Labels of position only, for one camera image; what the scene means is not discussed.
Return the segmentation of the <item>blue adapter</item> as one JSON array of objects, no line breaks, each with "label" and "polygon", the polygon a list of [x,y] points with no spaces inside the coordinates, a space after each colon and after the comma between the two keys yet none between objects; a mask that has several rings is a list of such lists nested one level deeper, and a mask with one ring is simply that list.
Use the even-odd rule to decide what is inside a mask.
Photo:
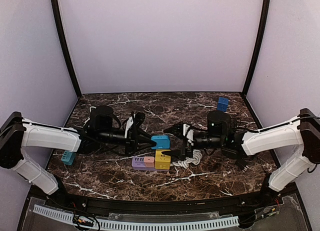
[{"label": "blue adapter", "polygon": [[152,150],[169,150],[171,147],[168,135],[153,135],[151,140],[156,143],[155,146],[151,147]]}]

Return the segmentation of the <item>pink charger plug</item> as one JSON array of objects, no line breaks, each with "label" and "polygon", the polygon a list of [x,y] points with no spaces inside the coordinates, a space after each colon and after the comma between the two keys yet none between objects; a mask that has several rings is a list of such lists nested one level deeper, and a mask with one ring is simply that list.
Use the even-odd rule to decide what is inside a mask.
[{"label": "pink charger plug", "polygon": [[147,168],[154,168],[155,167],[155,158],[153,156],[145,156],[143,158],[143,162]]}]

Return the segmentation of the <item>yellow cube socket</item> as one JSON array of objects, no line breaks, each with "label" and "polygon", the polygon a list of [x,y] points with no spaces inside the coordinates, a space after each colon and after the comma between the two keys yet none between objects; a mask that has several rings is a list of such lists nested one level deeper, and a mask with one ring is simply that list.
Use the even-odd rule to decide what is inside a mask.
[{"label": "yellow cube socket", "polygon": [[154,167],[156,170],[169,170],[171,166],[171,157],[163,154],[166,149],[157,149],[155,151]]}]

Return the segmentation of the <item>purple power strip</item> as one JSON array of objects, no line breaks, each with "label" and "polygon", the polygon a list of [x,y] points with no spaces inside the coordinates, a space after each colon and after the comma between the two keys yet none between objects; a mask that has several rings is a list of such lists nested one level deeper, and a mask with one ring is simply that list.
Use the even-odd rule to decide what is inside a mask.
[{"label": "purple power strip", "polygon": [[146,167],[144,164],[144,157],[134,156],[132,158],[131,166],[134,170],[138,171],[155,171],[155,167]]}]

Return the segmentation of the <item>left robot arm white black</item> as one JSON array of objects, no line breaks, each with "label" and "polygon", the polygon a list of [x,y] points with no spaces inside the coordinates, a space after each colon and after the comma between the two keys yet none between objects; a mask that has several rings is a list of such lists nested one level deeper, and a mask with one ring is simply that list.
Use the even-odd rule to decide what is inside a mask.
[{"label": "left robot arm white black", "polygon": [[41,147],[88,154],[95,145],[110,152],[122,146],[123,155],[132,156],[157,145],[152,136],[140,128],[144,120],[144,113],[132,112],[121,122],[112,107],[101,105],[90,109],[83,127],[71,128],[33,122],[15,111],[0,128],[0,166],[17,172],[45,194],[53,195],[63,189],[63,184],[30,158],[23,148]]}]

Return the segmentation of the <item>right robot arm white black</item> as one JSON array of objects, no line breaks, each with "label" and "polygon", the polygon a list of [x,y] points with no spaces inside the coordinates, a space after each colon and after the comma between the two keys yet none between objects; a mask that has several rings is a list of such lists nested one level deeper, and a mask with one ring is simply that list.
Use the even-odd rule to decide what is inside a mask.
[{"label": "right robot arm white black", "polygon": [[297,146],[284,165],[267,176],[266,189],[273,193],[320,163],[320,118],[308,108],[285,122],[256,130],[237,127],[229,114],[213,110],[207,115],[206,129],[180,122],[164,133],[182,140],[181,151],[167,152],[180,160],[192,158],[195,150],[220,149],[226,157],[240,161],[267,150]]}]

